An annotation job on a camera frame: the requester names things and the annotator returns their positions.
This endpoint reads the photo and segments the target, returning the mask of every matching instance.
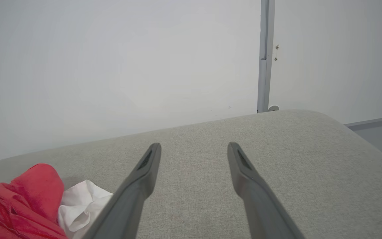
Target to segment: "red fabric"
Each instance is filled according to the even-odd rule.
[[[47,164],[29,168],[10,184],[0,183],[0,238],[67,239],[57,214],[64,185]]]

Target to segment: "door frame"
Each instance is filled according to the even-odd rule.
[[[259,84],[256,113],[267,112],[269,108],[275,0],[261,0],[260,16]]]

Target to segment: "baseboard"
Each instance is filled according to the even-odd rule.
[[[361,121],[361,122],[356,122],[356,123],[351,123],[351,124],[345,124],[349,129],[351,130],[361,130],[361,129],[367,129],[367,128],[372,128],[372,127],[380,127],[382,126],[382,118],[380,119],[372,119],[372,120],[367,120],[367,121]]]

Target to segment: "gray fabric surface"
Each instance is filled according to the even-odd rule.
[[[137,238],[250,238],[227,144],[238,142],[308,239],[382,238],[382,153],[317,112],[277,111],[158,130],[0,160],[0,182],[36,163],[65,188],[114,192],[147,147],[162,145]]]

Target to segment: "gray couch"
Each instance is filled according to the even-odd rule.
[[[0,160],[0,182],[36,163],[69,188],[85,179],[115,192],[153,142],[155,190],[137,238],[250,238],[232,187],[227,144],[238,142],[308,239],[382,238],[382,153],[326,115],[288,110],[50,149]]]

